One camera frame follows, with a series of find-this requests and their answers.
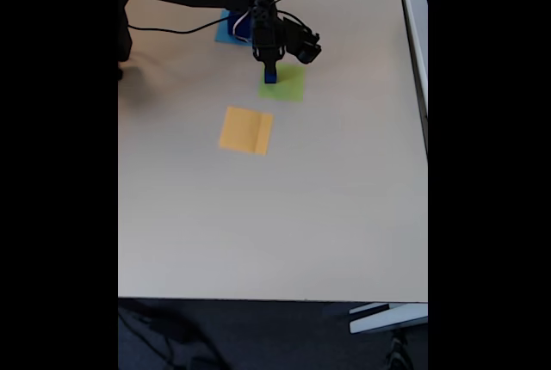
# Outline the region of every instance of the blue block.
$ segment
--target blue block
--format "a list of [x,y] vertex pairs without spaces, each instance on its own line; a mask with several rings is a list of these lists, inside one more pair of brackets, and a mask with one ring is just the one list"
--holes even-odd
[[277,83],[277,74],[264,71],[264,83]]
[[[222,10],[222,13],[220,15],[220,19],[222,17],[228,17],[229,15],[230,15],[230,12],[224,9],[224,10]],[[239,19],[239,17],[235,16],[235,18],[228,19],[228,20],[233,21],[233,24],[234,24],[238,19]],[[252,46],[251,42],[241,41],[239,39],[236,39],[232,35],[230,35],[228,33],[228,24],[226,24],[226,22],[218,23],[218,28],[216,29],[216,36],[214,36],[214,41],[218,41],[219,43],[230,43],[232,45],[238,45],[238,46]],[[250,34],[251,33],[251,24],[250,24],[250,22],[247,22],[246,19],[244,19],[244,21],[241,24],[239,24],[238,30],[236,30],[238,32],[238,34],[242,35],[240,33],[240,31],[242,30],[242,28],[241,28],[242,25],[243,25],[244,28],[247,28],[247,27],[249,28],[249,34]]]
[[[237,11],[230,11],[230,15],[233,15],[233,17],[227,19],[226,21],[227,33],[233,36],[233,26],[235,26],[235,23],[238,22],[239,18],[243,15],[243,13],[239,13]],[[244,39],[251,38],[251,14],[248,14],[245,17],[245,19],[243,19],[239,23],[239,25],[235,29],[235,34]]]

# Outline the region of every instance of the white cable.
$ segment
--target white cable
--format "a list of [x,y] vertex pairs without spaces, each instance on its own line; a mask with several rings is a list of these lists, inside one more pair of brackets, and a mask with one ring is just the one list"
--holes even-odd
[[246,39],[246,38],[244,38],[244,37],[237,36],[237,35],[235,34],[235,31],[237,30],[239,23],[241,23],[241,22],[245,19],[245,17],[249,14],[249,11],[251,11],[251,9],[248,9],[248,10],[245,12],[245,14],[242,15],[241,17],[239,17],[239,19],[235,22],[235,24],[233,24],[233,37],[235,37],[235,38],[238,39],[238,40],[244,41],[245,43],[249,43],[249,40]]

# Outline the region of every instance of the blue square paper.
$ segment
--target blue square paper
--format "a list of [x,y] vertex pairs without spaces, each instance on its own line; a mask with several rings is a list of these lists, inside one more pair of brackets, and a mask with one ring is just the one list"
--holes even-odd
[[[220,19],[222,17],[228,17],[229,15],[230,15],[230,12],[224,9],[222,10]],[[228,34],[226,22],[218,23],[218,28],[216,29],[216,36],[214,36],[214,41],[218,41],[219,43],[230,43],[231,45],[238,45],[238,46],[252,46],[251,42],[241,41],[231,36],[230,34]]]

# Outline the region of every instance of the table surface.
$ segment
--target table surface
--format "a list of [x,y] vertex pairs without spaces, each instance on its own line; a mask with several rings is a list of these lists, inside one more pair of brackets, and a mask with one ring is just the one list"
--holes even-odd
[[[120,297],[427,301],[428,165],[401,0],[278,7],[321,36],[303,102],[259,98],[262,64],[215,27],[131,30]],[[220,10],[131,0],[127,14],[184,30]],[[274,115],[266,156],[218,147],[228,106]]]
[[427,0],[405,0],[410,19],[419,78],[427,114],[429,113],[429,4]]

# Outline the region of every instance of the green square paper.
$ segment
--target green square paper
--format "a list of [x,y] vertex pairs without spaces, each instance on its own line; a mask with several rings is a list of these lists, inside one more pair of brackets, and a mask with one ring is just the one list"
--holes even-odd
[[264,83],[264,73],[258,86],[258,96],[277,101],[302,102],[304,94],[304,66],[277,63],[277,83]]

